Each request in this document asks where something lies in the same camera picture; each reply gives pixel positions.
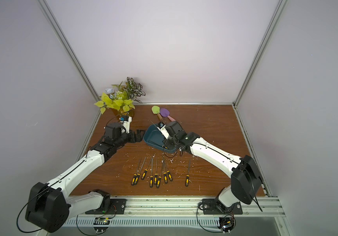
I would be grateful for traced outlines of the teal plastic storage box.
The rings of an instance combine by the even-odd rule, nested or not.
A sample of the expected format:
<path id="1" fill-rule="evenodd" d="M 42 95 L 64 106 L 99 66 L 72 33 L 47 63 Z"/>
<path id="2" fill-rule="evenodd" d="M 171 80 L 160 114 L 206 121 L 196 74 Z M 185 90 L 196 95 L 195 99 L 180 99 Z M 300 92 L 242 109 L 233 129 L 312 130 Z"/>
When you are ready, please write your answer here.
<path id="1" fill-rule="evenodd" d="M 154 124 L 148 127 L 144 134 L 143 140 L 147 145 L 166 153 L 173 154 L 177 151 L 177 148 L 172 143 L 172 141 L 168 141 Z"/>

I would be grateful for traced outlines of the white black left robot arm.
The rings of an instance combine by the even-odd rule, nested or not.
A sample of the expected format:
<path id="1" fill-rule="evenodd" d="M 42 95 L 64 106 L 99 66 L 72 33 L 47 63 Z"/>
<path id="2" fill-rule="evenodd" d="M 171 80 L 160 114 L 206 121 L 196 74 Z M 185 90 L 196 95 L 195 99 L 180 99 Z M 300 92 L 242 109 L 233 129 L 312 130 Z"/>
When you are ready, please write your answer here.
<path id="1" fill-rule="evenodd" d="M 108 192 L 95 189 L 81 196 L 71 196 L 71 193 L 120 148 L 143 140 L 145 130 L 132 131 L 129 126 L 129 122 L 107 125 L 102 138 L 77 163 L 49 182 L 34 185 L 27 205 L 23 207 L 26 210 L 25 220 L 53 233 L 67 219 L 87 211 L 108 213 L 112 209 Z"/>

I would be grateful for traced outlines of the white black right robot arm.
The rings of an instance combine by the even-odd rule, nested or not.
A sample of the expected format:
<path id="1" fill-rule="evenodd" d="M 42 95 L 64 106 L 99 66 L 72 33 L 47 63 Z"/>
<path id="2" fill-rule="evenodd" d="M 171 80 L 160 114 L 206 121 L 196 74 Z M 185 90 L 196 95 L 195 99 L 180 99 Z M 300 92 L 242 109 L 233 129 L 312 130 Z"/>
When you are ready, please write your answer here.
<path id="1" fill-rule="evenodd" d="M 256 194 L 263 180 L 252 157 L 228 153 L 194 132 L 186 133 L 178 122 L 160 123 L 158 129 L 165 138 L 164 147 L 169 145 L 200 157 L 230 177 L 230 186 L 222 189 L 214 200 L 219 212 L 231 212 L 232 206 L 238 202 L 259 205 Z"/>

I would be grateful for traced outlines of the amber glass vase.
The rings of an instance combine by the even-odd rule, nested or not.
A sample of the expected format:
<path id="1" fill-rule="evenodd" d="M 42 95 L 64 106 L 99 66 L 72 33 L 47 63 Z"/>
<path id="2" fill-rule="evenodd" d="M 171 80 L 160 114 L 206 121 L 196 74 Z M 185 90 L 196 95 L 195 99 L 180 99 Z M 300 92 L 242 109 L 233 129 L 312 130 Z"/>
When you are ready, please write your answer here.
<path id="1" fill-rule="evenodd" d="M 131 109 L 129 111 L 124 111 L 123 109 L 117 111 L 116 109 L 112 109 L 112 112 L 114 114 L 112 120 L 119 120 L 122 116 L 129 116 L 132 118 L 135 116 L 135 109 Z"/>

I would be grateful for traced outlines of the artificial green leafy plant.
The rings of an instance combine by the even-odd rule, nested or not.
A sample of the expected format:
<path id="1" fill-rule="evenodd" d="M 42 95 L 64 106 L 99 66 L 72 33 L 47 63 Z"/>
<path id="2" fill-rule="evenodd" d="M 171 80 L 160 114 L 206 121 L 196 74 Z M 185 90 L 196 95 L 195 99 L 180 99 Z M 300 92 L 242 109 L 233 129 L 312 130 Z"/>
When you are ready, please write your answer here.
<path id="1" fill-rule="evenodd" d="M 146 96 L 142 84 L 137 83 L 132 77 L 127 77 L 126 81 L 107 88 L 94 105 L 99 108 L 101 114 L 108 109 L 129 111 L 135 109 L 134 103 L 142 103 L 140 100 L 142 96 Z"/>

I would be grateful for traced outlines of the left small circuit board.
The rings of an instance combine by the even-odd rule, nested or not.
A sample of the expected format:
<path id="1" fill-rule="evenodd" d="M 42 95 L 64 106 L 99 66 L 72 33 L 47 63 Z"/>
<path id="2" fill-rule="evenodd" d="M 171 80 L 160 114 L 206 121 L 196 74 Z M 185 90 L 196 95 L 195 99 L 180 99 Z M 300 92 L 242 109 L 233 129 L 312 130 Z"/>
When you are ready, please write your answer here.
<path id="1" fill-rule="evenodd" d="M 110 226 L 111 220 L 105 217 L 96 217 L 93 222 L 93 229 L 96 234 L 103 234 Z"/>

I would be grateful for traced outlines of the small circuit board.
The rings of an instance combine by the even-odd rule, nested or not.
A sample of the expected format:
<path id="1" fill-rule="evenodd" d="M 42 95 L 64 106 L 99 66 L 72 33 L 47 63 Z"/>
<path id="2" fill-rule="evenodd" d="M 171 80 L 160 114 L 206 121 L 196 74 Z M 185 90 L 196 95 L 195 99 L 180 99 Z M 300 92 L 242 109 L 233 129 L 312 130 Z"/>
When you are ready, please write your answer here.
<path id="1" fill-rule="evenodd" d="M 105 217 L 96 217 L 93 222 L 93 229 L 96 234 L 103 234 L 110 226 L 111 220 Z"/>
<path id="2" fill-rule="evenodd" d="M 219 218 L 219 228 L 222 233 L 229 233 L 236 227 L 236 219 L 232 216 Z"/>

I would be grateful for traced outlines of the right small circuit board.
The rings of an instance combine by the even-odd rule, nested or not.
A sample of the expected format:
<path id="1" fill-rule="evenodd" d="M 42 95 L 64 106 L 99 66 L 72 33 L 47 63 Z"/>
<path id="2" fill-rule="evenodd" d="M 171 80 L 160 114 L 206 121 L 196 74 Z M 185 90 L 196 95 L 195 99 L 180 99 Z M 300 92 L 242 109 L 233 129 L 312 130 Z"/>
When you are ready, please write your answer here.
<path id="1" fill-rule="evenodd" d="M 236 227 L 236 219 L 232 216 L 219 218 L 219 228 L 222 233 L 229 233 Z"/>

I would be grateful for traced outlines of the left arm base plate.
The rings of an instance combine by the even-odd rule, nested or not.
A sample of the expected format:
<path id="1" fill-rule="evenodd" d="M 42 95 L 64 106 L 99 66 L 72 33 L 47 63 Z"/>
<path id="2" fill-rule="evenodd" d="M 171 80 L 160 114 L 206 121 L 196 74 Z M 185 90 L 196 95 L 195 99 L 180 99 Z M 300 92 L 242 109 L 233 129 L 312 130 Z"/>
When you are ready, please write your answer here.
<path id="1" fill-rule="evenodd" d="M 98 209 L 92 209 L 86 211 L 85 214 L 111 214 L 111 215 L 123 215 L 126 208 L 126 199 L 111 198 L 106 204 L 102 204 Z"/>

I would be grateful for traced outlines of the aluminium mounting rail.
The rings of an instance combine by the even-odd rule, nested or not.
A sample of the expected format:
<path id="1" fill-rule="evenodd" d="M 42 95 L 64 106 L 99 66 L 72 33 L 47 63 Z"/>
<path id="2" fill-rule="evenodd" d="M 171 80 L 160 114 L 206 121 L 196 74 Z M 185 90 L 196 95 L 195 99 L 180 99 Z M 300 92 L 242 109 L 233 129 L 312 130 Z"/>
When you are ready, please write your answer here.
<path id="1" fill-rule="evenodd" d="M 111 203 L 116 206 L 119 217 L 187 217 L 195 216 L 198 212 L 203 216 L 222 216 L 215 206 L 205 203 L 201 209 L 198 205 L 204 199 L 212 197 L 202 196 L 112 196 Z M 259 197 L 258 203 L 250 205 L 234 203 L 226 214 L 233 213 L 243 217 L 285 217 L 281 203 L 276 197 Z"/>

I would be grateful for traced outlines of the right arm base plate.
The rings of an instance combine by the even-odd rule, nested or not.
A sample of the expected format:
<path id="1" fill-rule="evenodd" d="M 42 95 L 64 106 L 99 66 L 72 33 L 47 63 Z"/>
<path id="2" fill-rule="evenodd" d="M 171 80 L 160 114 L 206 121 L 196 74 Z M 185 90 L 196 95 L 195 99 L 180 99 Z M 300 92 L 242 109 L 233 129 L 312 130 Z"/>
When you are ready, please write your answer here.
<path id="1" fill-rule="evenodd" d="M 226 207 L 220 201 L 211 198 L 202 199 L 200 202 L 200 209 L 206 215 L 242 215 L 243 210 L 240 202 L 232 204 L 230 207 Z"/>

